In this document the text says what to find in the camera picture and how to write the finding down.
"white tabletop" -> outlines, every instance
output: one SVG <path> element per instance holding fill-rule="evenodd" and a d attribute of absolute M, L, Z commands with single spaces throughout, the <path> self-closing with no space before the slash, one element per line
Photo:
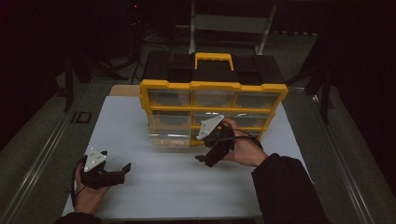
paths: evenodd
<path fill-rule="evenodd" d="M 221 161 L 209 168 L 194 156 L 208 148 L 159 148 L 148 137 L 139 98 L 107 96 L 87 152 L 107 150 L 105 170 L 128 162 L 125 183 L 113 186 L 96 214 L 109 219 L 238 218 L 261 215 L 251 178 L 253 168 Z M 268 154 L 304 160 L 282 105 L 262 137 Z M 64 215 L 74 211 L 71 200 Z"/>

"gray floor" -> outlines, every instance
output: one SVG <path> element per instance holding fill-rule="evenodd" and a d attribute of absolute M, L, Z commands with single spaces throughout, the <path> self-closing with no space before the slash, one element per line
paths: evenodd
<path fill-rule="evenodd" d="M 275 56 L 282 75 L 288 79 L 298 74 L 315 39 L 306 35 L 273 34 L 267 41 L 265 54 Z M 169 48 L 146 45 L 142 63 L 152 49 Z M 187 53 L 187 46 L 172 46 L 172 50 Z M 243 55 L 254 52 L 253 48 L 208 46 L 198 46 L 197 51 Z M 64 98 L 53 96 L 1 151 L 0 218 L 3 219 L 0 220 L 45 224 L 62 214 L 72 168 L 84 154 L 103 101 L 114 84 L 138 83 L 137 79 L 131 80 L 133 71 L 130 67 L 120 73 L 129 78 L 127 81 L 111 80 L 92 71 L 90 84 L 76 82 L 76 101 L 69 113 L 63 112 Z M 136 75 L 141 77 L 141 74 L 139 67 Z M 329 219 L 332 223 L 348 224 L 396 223 L 395 198 L 337 89 L 332 87 L 327 125 L 318 115 L 318 102 L 301 89 L 306 81 L 292 85 L 283 105 Z M 75 111 L 91 112 L 91 122 L 70 123 Z"/>

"hand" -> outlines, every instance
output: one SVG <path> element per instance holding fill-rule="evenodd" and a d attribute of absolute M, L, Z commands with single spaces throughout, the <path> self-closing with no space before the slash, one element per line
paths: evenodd
<path fill-rule="evenodd" d="M 82 163 L 78 165 L 76 171 L 76 206 L 75 212 L 94 215 L 102 204 L 107 191 L 110 187 L 103 187 L 100 189 L 91 189 L 81 183 Z"/>
<path fill-rule="evenodd" d="M 233 119 L 224 118 L 223 122 L 234 129 L 235 136 L 248 136 L 245 133 L 238 132 L 238 125 Z M 246 166 L 259 166 L 268 155 L 248 138 L 235 139 L 233 150 L 224 156 L 224 161 L 234 161 Z"/>

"toolbox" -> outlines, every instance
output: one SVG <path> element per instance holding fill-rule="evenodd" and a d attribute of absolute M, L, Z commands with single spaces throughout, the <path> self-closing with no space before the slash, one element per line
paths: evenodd
<path fill-rule="evenodd" d="M 159 147 L 200 146 L 201 120 L 218 114 L 261 139 L 288 87 L 273 56 L 152 51 L 140 82 L 148 137 Z"/>

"toolbox handle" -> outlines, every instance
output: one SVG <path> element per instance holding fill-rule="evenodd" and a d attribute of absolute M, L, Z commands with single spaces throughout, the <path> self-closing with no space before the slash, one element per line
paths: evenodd
<path fill-rule="evenodd" d="M 211 60 L 211 61 L 227 61 L 230 65 L 230 70 L 233 71 L 233 59 L 231 54 L 227 53 L 202 53 L 197 52 L 195 53 L 195 69 L 198 68 L 198 61 L 199 60 Z"/>

